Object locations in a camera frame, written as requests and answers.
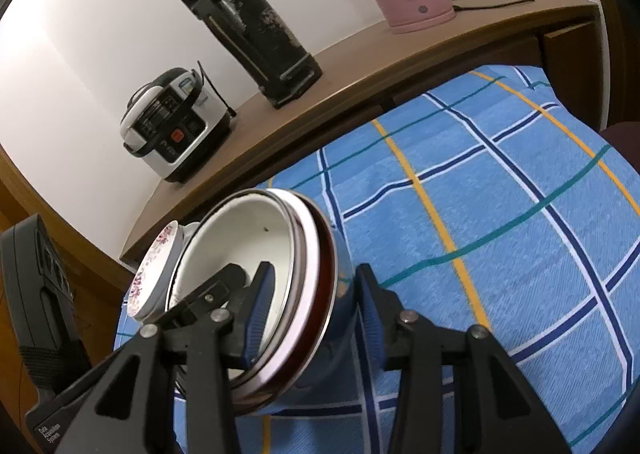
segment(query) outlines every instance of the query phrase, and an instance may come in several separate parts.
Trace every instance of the screw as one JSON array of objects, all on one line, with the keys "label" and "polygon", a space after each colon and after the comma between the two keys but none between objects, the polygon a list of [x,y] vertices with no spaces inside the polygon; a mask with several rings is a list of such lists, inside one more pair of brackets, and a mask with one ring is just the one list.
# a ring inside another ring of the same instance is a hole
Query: screw
[{"label": "screw", "polygon": [[479,324],[474,324],[470,328],[471,334],[476,339],[485,339],[489,336],[489,330]]},{"label": "screw", "polygon": [[229,317],[231,317],[231,312],[226,308],[218,308],[211,312],[213,322],[224,322]]},{"label": "screw", "polygon": [[415,309],[403,309],[400,312],[400,320],[405,324],[411,324],[418,320],[418,312]]},{"label": "screw", "polygon": [[158,326],[155,324],[145,324],[140,328],[140,336],[145,339],[149,339],[158,333]]}]

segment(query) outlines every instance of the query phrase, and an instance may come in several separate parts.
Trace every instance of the orange button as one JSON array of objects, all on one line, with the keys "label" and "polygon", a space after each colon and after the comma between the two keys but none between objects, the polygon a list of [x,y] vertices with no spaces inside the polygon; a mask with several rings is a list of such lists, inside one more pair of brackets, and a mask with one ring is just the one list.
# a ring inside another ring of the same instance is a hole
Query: orange button
[{"label": "orange button", "polygon": [[171,133],[171,139],[179,144],[184,139],[184,133],[180,129],[176,129]]}]

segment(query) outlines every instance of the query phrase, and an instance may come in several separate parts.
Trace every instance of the wooden countertop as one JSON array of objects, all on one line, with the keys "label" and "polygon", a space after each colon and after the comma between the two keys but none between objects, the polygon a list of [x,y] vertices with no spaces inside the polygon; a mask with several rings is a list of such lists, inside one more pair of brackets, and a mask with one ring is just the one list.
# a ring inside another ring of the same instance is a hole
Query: wooden countertop
[{"label": "wooden countertop", "polygon": [[351,35],[316,56],[324,74],[301,98],[280,110],[262,95],[250,98],[238,108],[229,138],[187,183],[163,181],[136,221],[122,259],[139,261],[167,222],[187,218],[274,153],[398,82],[510,36],[597,15],[597,5],[587,0],[536,0],[459,12],[452,21],[413,33],[394,35],[379,22]]}]

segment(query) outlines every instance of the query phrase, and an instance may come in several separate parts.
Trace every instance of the pink floral pattern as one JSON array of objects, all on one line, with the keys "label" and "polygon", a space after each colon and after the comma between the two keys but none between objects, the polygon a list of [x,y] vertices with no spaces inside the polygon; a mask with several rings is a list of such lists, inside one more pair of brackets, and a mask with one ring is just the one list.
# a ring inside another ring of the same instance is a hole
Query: pink floral pattern
[{"label": "pink floral pattern", "polygon": [[129,290],[129,301],[127,303],[127,314],[129,314],[129,316],[134,316],[140,311],[140,294],[142,293],[142,285],[145,281],[148,267],[156,260],[162,250],[162,246],[168,243],[169,238],[176,233],[177,229],[177,222],[172,221],[169,223],[162,232],[158,234],[158,237],[156,237],[156,240],[146,252],[145,258],[142,260],[142,264],[138,268],[136,277],[133,278]]}]

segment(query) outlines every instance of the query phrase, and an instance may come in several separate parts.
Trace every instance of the blue plaid tablecloth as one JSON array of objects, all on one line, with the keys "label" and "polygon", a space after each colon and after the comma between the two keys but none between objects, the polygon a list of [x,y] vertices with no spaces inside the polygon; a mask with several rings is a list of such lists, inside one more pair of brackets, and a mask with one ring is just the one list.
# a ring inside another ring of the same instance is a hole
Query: blue plaid tablecloth
[{"label": "blue plaid tablecloth", "polygon": [[[541,69],[482,66],[260,186],[314,199],[354,264],[369,262],[405,307],[441,326],[490,326],[574,453],[619,413],[640,370],[640,179]],[[123,309],[116,347],[137,328]],[[398,381],[372,367],[358,324],[348,358],[304,402],[237,420],[242,452],[385,453]],[[449,371],[443,383],[450,453]],[[183,448],[184,409],[177,398]]]}]

